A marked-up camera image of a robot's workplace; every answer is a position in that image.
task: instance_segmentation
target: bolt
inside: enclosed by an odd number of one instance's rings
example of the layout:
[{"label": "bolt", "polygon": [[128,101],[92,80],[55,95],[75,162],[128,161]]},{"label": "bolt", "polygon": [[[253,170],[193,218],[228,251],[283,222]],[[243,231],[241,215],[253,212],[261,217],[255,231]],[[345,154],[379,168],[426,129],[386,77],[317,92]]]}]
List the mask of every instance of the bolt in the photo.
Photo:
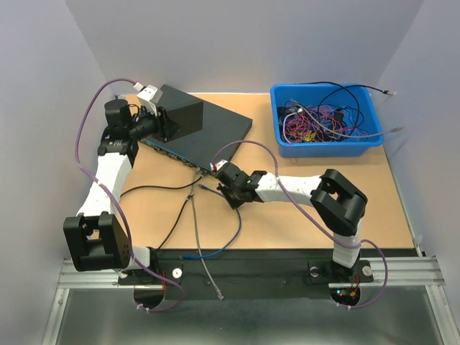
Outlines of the bolt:
[{"label": "bolt", "polygon": [[316,266],[310,267],[310,276],[313,278],[319,277],[319,268],[317,268]]},{"label": "bolt", "polygon": [[372,275],[372,268],[370,266],[364,266],[362,272],[366,277],[370,277]]}]

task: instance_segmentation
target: wooden tabletop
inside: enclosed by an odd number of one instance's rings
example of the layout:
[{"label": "wooden tabletop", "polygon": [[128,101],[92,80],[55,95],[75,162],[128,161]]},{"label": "wooden tabletop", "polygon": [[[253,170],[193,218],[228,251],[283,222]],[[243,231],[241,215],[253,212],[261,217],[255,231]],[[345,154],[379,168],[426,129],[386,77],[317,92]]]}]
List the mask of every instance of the wooden tabletop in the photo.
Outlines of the wooden tabletop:
[{"label": "wooden tabletop", "polygon": [[[199,94],[198,97],[252,118],[247,139],[266,144],[277,153],[268,94]],[[397,194],[383,147],[369,149],[361,157],[287,159],[279,155],[280,175],[311,176],[327,168],[340,171],[369,199],[363,221],[362,238],[382,248],[413,248],[405,214]],[[272,158],[253,144],[243,144],[232,162],[247,173],[253,170],[273,172]],[[192,181],[194,169],[140,144],[134,168],[124,190],[137,185],[180,186]],[[204,185],[216,188],[211,177]],[[179,213],[186,190],[141,189],[121,199],[137,246],[157,247],[166,237]],[[236,211],[226,201],[206,190],[195,188],[195,203],[201,246],[220,248],[235,234]],[[322,223],[314,208],[307,207]],[[291,203],[247,203],[240,208],[243,227],[234,249],[331,248],[333,243],[310,223]],[[170,240],[169,249],[196,248],[190,202]]]}]

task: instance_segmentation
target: white wall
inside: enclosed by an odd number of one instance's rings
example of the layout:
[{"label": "white wall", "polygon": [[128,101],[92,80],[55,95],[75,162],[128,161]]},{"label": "white wall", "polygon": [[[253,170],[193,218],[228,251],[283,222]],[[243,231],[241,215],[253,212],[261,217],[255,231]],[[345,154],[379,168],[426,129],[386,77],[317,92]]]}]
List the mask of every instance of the white wall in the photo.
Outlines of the white wall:
[{"label": "white wall", "polygon": [[[9,1],[0,42],[0,344],[41,344],[67,254],[63,220],[90,184],[73,142],[105,80],[63,1]],[[101,114],[82,150],[92,167]]]},{"label": "white wall", "polygon": [[399,95],[378,106],[385,149],[423,247],[436,254],[460,325],[460,2],[425,0],[379,85]]},{"label": "white wall", "polygon": [[65,0],[106,78],[184,91],[375,84],[423,0]]}]

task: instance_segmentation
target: blue plastic bin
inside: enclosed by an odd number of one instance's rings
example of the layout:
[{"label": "blue plastic bin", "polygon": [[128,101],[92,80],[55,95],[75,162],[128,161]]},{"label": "blue plastic bin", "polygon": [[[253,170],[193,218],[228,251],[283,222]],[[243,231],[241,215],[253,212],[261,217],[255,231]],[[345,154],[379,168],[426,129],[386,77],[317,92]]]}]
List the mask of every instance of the blue plastic bin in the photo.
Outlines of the blue plastic bin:
[{"label": "blue plastic bin", "polygon": [[[270,90],[272,99],[273,128],[282,157],[354,157],[365,153],[370,147],[383,144],[384,136],[370,137],[366,142],[302,142],[287,143],[281,139],[280,126],[278,124],[277,107],[285,106],[288,101],[295,100],[304,106],[317,106],[329,93],[339,88],[330,84],[277,84]],[[362,87],[349,89],[358,99],[364,122],[360,126],[369,134],[380,133],[382,127],[375,113],[369,91]],[[337,91],[329,97],[325,104],[337,106],[357,107],[357,103],[345,90]]]}]

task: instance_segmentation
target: blue cable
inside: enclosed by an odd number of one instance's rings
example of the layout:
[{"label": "blue cable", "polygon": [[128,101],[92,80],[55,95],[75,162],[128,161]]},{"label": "blue cable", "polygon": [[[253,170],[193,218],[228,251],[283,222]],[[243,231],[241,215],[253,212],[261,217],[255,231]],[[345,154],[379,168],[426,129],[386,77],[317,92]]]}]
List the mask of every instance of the blue cable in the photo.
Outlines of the blue cable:
[{"label": "blue cable", "polygon": [[[214,189],[210,189],[209,187],[206,187],[205,185],[198,184],[198,187],[200,187],[201,189],[204,189],[204,190],[209,190],[210,192],[212,192],[214,194],[217,194],[218,196],[221,196],[222,198],[224,197],[219,192],[216,192]],[[238,225],[238,230],[236,230],[235,236],[232,237],[232,239],[229,241],[229,243],[227,243],[225,246],[223,246],[219,250],[215,251],[214,253],[210,253],[210,254],[202,255],[202,256],[200,256],[200,255],[183,255],[181,257],[181,259],[184,259],[184,260],[208,259],[209,257],[214,257],[217,254],[222,253],[225,250],[225,248],[227,248],[230,244],[233,243],[233,241],[238,237],[239,233],[242,231],[242,215],[239,213],[238,208],[235,211],[236,211],[236,214],[238,215],[239,225]]]}]

